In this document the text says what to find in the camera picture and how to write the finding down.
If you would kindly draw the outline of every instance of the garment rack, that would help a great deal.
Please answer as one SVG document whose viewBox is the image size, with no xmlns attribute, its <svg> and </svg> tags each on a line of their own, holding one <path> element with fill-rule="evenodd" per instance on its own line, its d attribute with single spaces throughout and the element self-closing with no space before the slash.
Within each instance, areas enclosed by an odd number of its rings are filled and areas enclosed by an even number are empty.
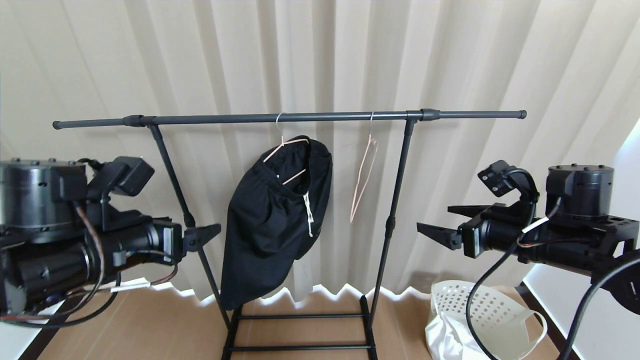
<svg viewBox="0 0 640 360">
<path fill-rule="evenodd" d="M 173 190 L 175 191 L 180 208 L 184 216 L 184 224 L 187 231 L 196 229 L 195 219 L 189 212 L 187 202 L 182 194 L 180 183 L 175 175 L 169 153 L 164 144 L 160 125 L 172 124 L 238 124 L 238 123 L 258 123 L 258 122 L 275 122 L 278 114 L 252 114 L 252 115 L 197 115 L 197 116 L 143 116 L 131 115 L 122 119 L 100 119 L 100 120 L 78 120 L 78 121 L 54 121 L 53 128 L 68 129 L 75 127 L 102 127 L 102 126 L 131 126 L 131 127 L 147 127 L 150 129 L 157 148 L 162 157 L 164 166 Z M 409 143 L 413 134 L 413 127 L 418 121 L 432 121 L 437 119 L 496 119 L 496 118 L 513 118 L 524 119 L 527 112 L 520 111 L 440 111 L 434 109 L 408 110 L 408 111 L 380 111 L 374 112 L 342 112 L 342 113 L 283 113 L 278 119 L 279 122 L 321 122 L 321 121 L 349 121 L 349 120 L 405 120 L 404 139 L 400 152 L 400 160 L 396 175 L 396 183 L 394 186 L 394 194 L 391 200 L 391 209 L 389 217 L 385 224 L 385 239 L 382 247 L 382 255 L 380 257 L 380 265 L 378 267 L 378 276 L 376 278 L 376 287 L 373 293 L 371 303 L 371 311 L 365 295 L 360 297 L 361 312 L 359 313 L 337 313 L 337 314 L 311 314 L 311 315 L 242 315 L 242 306 L 235 309 L 229 318 L 228 313 L 220 304 L 220 292 L 218 285 L 211 272 L 209 261 L 202 246 L 197 249 L 200 262 L 204 268 L 209 285 L 213 291 L 216 302 L 220 309 L 222 319 L 227 326 L 227 340 L 222 352 L 222 360 L 231 359 L 234 352 L 262 352 L 262 351 L 299 351 L 299 350 L 337 350 L 337 349 L 366 349 L 370 360 L 377 360 L 376 342 L 373 336 L 373 321 L 380 297 L 380 288 L 382 285 L 382 277 L 385 271 L 385 263 L 387 262 L 387 254 L 394 229 L 396 227 L 396 209 L 398 199 L 400 197 L 400 187 L 403 182 L 404 167 L 409 152 Z M 365 342 L 358 344 L 318 344 L 318 345 L 293 345 L 293 346 L 236 346 L 236 334 L 238 325 L 241 320 L 286 320 L 286 319 L 315 319 L 315 318 L 361 318 L 365 334 Z"/>
</svg>

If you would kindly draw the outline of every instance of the hanger hook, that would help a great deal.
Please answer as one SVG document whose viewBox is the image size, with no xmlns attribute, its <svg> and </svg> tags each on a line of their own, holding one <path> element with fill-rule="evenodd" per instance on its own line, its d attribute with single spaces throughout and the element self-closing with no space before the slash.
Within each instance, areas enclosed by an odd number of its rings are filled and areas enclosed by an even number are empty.
<svg viewBox="0 0 640 360">
<path fill-rule="evenodd" d="M 375 113 L 375 111 L 371 112 L 371 117 L 369 117 L 369 136 L 371 136 L 371 125 L 373 124 L 373 113 Z"/>
<path fill-rule="evenodd" d="M 282 129 L 280 128 L 280 125 L 278 124 L 278 120 L 280 119 L 280 116 L 284 114 L 284 113 L 279 113 L 278 116 L 276 117 L 276 127 L 278 128 L 278 130 L 280 130 L 280 137 L 282 138 L 282 141 L 284 141 L 284 133 L 282 132 Z"/>
</svg>

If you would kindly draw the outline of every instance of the beige curtain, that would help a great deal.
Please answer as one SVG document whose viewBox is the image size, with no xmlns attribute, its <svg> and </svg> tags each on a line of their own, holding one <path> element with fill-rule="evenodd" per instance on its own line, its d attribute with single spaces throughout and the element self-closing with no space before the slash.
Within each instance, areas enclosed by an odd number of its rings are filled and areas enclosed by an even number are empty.
<svg viewBox="0 0 640 360">
<path fill-rule="evenodd" d="M 9 1 L 0 0 L 1 156 L 108 161 L 143 156 L 156 174 L 116 205 L 182 216 L 151 135 L 110 127 L 55 131 L 53 120 L 130 114 L 280 111 L 520 110 L 525 120 L 417 124 L 383 285 L 429 291 L 477 279 L 477 260 L 415 231 L 455 226 L 448 205 L 493 203 L 475 174 L 504 159 L 544 189 L 547 167 L 610 163 L 640 116 L 640 2 L 616 1 Z M 284 286 L 371 289 L 396 177 L 403 122 L 375 122 L 372 179 L 353 224 L 349 208 L 365 122 L 283 125 L 334 155 L 330 208 L 314 248 Z M 273 124 L 163 128 L 198 224 L 225 225 L 234 188 L 279 141 Z M 509 202 L 514 197 L 500 201 Z M 220 278 L 224 233 L 206 248 Z M 197 256 L 174 284 L 211 293 Z M 490 283 L 518 283 L 515 259 Z M 160 266 L 131 277 L 158 277 Z"/>
</svg>

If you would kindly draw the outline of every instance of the white plastic basket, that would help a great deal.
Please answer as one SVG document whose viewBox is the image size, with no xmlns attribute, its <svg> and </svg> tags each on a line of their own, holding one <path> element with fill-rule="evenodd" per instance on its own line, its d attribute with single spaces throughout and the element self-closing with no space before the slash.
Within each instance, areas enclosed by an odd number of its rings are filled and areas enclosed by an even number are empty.
<svg viewBox="0 0 640 360">
<path fill-rule="evenodd" d="M 431 316 L 425 332 L 433 359 L 486 359 L 465 318 L 468 294 L 474 283 L 442 281 L 431 287 Z M 542 333 L 533 341 L 525 320 L 537 315 Z M 547 322 L 497 290 L 480 286 L 471 306 L 471 320 L 485 347 L 500 360 L 524 358 L 547 334 Z"/>
</svg>

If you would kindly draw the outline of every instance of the wooden floor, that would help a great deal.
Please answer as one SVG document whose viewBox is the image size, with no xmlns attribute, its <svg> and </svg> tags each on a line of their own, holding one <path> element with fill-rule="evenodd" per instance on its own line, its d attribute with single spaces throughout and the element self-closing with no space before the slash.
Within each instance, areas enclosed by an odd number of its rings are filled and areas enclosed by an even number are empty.
<svg viewBox="0 0 640 360">
<path fill-rule="evenodd" d="M 524 305 L 513 288 L 499 288 Z M 296 305 L 287 293 L 263 304 L 256 300 L 243 314 L 359 312 L 358 296 L 348 289 L 332 299 L 325 291 L 311 293 Z M 87 313 L 100 306 L 94 301 Z M 383 294 L 374 321 L 374 337 L 380 359 L 431 359 L 424 328 L 429 316 L 427 295 Z M 532 334 L 541 327 L 527 322 Z M 118 296 L 105 313 L 91 322 L 60 330 L 40 356 L 41 360 L 68 359 L 219 359 L 227 334 L 215 303 L 201 305 L 173 288 L 136 290 Z M 364 342 L 362 319 L 244 320 L 236 345 L 312 345 L 314 343 Z M 558 351 L 546 337 L 527 360 L 555 359 Z M 233 359 L 367 359 L 366 350 L 236 353 Z"/>
</svg>

